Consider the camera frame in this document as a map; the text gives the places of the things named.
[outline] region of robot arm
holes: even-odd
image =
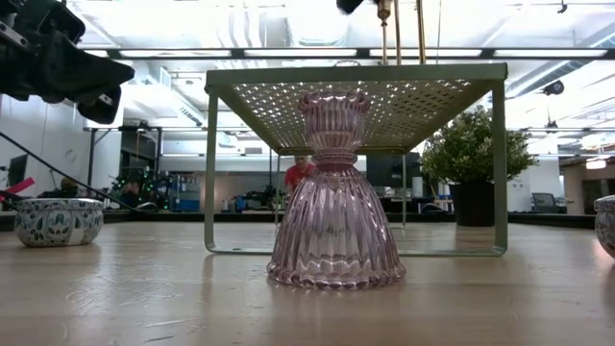
[[[77,48],[85,24],[56,0],[0,0],[0,93],[77,103],[85,118],[115,119],[120,85],[135,71]]]

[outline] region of wooden table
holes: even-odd
[[[224,246],[274,239],[272,224],[216,227]],[[400,248],[490,233],[395,229]],[[0,345],[615,344],[615,261],[589,231],[510,225],[501,258],[403,258],[405,284],[358,292],[274,284],[268,257],[211,255],[202,237],[201,223],[125,223],[91,246],[24,249],[0,234]]]

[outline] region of black plant pot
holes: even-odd
[[[450,185],[459,226],[491,227],[495,224],[494,189],[491,183]]]

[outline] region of green plant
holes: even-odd
[[[456,117],[427,139],[423,171],[454,184],[493,182],[492,111],[478,106]],[[507,178],[536,164],[528,134],[506,131]]]

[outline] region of ribbed glass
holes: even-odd
[[[406,273],[378,196],[354,168],[369,107],[361,92],[314,92],[300,100],[316,168],[291,198],[267,265],[272,279],[363,289]]]

